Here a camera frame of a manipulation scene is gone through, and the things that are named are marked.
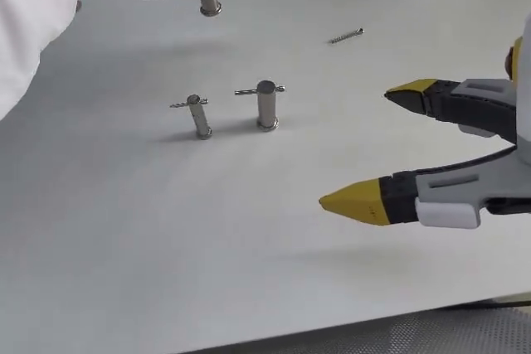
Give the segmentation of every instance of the white table surface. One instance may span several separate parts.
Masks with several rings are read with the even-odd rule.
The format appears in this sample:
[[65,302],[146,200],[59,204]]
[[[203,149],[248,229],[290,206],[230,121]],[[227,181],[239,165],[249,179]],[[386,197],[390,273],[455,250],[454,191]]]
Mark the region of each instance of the white table surface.
[[[531,289],[531,216],[378,228],[318,203],[505,147],[382,94],[503,76],[529,0],[83,1],[0,124],[1,353],[170,354]],[[233,95],[262,79],[288,89],[274,133]],[[207,142],[168,107],[192,93]]]

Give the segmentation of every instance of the metal grating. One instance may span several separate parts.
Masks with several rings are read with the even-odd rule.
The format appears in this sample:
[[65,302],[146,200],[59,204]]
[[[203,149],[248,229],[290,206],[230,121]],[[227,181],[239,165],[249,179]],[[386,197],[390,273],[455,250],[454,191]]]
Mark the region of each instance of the metal grating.
[[201,351],[201,354],[531,354],[531,316],[437,310]]

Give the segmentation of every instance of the person's arm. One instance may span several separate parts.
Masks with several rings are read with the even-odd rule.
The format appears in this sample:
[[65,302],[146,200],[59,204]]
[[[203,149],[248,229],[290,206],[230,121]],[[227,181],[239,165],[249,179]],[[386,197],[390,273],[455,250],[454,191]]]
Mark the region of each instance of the person's arm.
[[0,0],[0,119],[26,93],[41,51],[71,23],[77,0]]

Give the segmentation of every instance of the metal cylinder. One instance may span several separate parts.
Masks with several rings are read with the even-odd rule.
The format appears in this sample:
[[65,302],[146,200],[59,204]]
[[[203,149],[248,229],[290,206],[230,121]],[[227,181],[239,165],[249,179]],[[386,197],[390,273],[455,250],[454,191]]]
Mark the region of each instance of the metal cylinder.
[[279,125],[276,118],[276,85],[263,80],[256,87],[258,93],[258,127],[265,132],[275,130]]
[[201,0],[201,14],[214,17],[222,12],[222,4],[218,0]]
[[198,95],[190,95],[187,103],[193,117],[193,122],[196,124],[197,137],[201,140],[209,139],[212,136],[212,129],[208,125],[207,116],[201,104],[201,97]]

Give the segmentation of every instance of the pin head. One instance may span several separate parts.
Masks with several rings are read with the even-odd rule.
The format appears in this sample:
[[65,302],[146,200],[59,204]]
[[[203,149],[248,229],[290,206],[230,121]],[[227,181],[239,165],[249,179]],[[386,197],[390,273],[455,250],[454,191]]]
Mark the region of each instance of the pin head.
[[258,83],[256,91],[261,95],[270,95],[276,92],[276,85],[270,80],[263,80],[262,82]]
[[201,97],[199,97],[198,95],[190,95],[188,96],[186,102],[190,105],[199,104],[201,102]]

